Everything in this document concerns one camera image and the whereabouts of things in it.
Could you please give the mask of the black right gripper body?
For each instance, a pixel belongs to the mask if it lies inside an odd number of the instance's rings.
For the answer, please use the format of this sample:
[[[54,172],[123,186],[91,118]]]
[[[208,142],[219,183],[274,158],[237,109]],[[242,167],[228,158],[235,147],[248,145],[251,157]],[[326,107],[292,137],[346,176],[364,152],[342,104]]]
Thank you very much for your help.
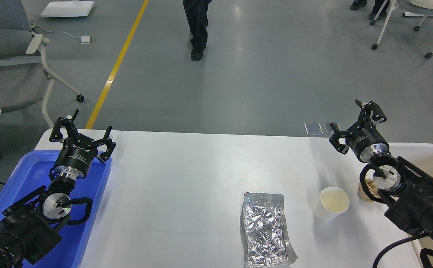
[[[350,135],[346,137],[346,145],[352,149],[360,162],[369,163],[369,159],[376,154],[389,152],[389,144],[376,127],[365,129],[356,127],[350,128],[348,131]]]

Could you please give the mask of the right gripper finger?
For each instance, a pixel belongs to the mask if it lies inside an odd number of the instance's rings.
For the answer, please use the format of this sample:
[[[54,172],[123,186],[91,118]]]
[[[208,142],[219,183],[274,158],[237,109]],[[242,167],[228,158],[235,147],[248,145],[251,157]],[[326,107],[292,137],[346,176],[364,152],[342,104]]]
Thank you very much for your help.
[[[387,120],[387,116],[375,102],[362,102],[358,99],[355,102],[361,109],[358,119],[354,123],[356,129],[370,129]]]
[[[347,144],[341,144],[339,140],[341,138],[347,138],[352,136],[352,132],[350,131],[341,131],[338,129],[336,124],[330,124],[332,130],[334,131],[331,138],[329,138],[329,142],[333,145],[333,147],[341,154],[347,154],[350,146]]]

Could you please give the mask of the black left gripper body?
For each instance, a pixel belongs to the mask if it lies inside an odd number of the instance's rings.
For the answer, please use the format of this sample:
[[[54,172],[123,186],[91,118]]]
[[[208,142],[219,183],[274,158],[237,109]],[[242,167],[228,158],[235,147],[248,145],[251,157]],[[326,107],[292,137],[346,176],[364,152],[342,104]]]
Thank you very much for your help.
[[[84,179],[98,155],[97,148],[104,143],[97,143],[83,134],[63,139],[61,134],[54,134],[54,142],[63,143],[63,148],[54,163],[54,175],[66,176],[77,180]]]

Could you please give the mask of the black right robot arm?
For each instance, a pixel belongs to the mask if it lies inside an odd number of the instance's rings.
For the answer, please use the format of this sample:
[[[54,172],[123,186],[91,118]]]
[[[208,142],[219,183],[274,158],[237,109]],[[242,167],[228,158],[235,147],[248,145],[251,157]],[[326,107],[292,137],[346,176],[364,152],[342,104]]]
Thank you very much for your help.
[[[376,268],[383,255],[396,246],[426,236],[433,240],[433,177],[403,157],[391,155],[389,144],[376,129],[376,124],[387,120],[379,105],[355,102],[361,109],[357,121],[346,131],[331,123],[334,133],[329,142],[341,154],[351,149],[365,163],[359,176],[363,192],[370,200],[387,205],[385,217],[410,235],[380,251],[373,263]],[[432,267],[430,256],[432,249],[421,249],[423,267]]]

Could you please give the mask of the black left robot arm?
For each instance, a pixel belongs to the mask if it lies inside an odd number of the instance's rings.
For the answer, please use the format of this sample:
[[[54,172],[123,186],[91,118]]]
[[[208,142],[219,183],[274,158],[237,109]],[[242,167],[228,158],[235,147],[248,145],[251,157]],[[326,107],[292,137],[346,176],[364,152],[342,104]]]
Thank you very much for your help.
[[[110,160],[116,148],[107,127],[101,139],[79,133],[75,127],[78,110],[70,118],[59,117],[49,141],[63,147],[51,166],[49,185],[41,185],[3,210],[0,220],[0,268],[21,268],[24,261],[35,264],[55,248],[66,226],[85,224],[92,217],[96,197],[72,198],[80,179],[87,177],[95,159]]]

